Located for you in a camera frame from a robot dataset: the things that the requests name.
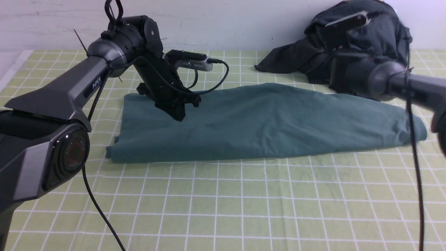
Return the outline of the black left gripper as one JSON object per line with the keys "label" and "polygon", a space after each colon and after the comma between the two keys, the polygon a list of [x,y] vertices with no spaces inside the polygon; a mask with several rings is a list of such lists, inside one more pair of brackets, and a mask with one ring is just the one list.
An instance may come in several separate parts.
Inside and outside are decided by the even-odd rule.
{"label": "black left gripper", "polygon": [[153,100],[160,110],[174,120],[183,121],[185,104],[192,104],[194,107],[200,105],[201,96],[183,85],[170,60],[139,56],[136,59],[136,70],[142,78],[137,92]]}

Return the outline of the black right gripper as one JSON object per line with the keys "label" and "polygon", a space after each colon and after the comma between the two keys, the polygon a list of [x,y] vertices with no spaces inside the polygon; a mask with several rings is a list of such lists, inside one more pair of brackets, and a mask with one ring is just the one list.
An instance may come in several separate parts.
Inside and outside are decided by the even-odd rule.
{"label": "black right gripper", "polygon": [[338,94],[382,95],[382,60],[350,48],[347,31],[333,33],[318,26],[316,34],[324,49],[324,58],[316,68],[314,79],[327,84]]}

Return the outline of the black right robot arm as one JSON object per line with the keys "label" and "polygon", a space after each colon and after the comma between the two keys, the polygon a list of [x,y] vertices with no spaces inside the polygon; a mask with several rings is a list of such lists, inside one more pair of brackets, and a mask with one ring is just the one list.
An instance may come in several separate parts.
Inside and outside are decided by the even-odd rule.
{"label": "black right robot arm", "polygon": [[317,34],[330,58],[329,86],[366,98],[404,99],[433,112],[431,130],[445,152],[445,79],[411,74],[403,64],[347,48],[347,27],[318,27]]}

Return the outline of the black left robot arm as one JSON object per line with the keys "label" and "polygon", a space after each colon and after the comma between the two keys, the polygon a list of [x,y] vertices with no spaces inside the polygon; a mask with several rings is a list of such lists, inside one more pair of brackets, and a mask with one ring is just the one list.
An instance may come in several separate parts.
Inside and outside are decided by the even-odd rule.
{"label": "black left robot arm", "polygon": [[143,80],[137,91],[177,121],[185,104],[201,97],[183,86],[174,59],[163,53],[157,23],[148,16],[109,17],[108,29],[89,46],[87,58],[40,89],[12,98],[1,110],[1,250],[13,212],[73,178],[85,167],[91,115],[83,111],[108,78],[134,66]]}

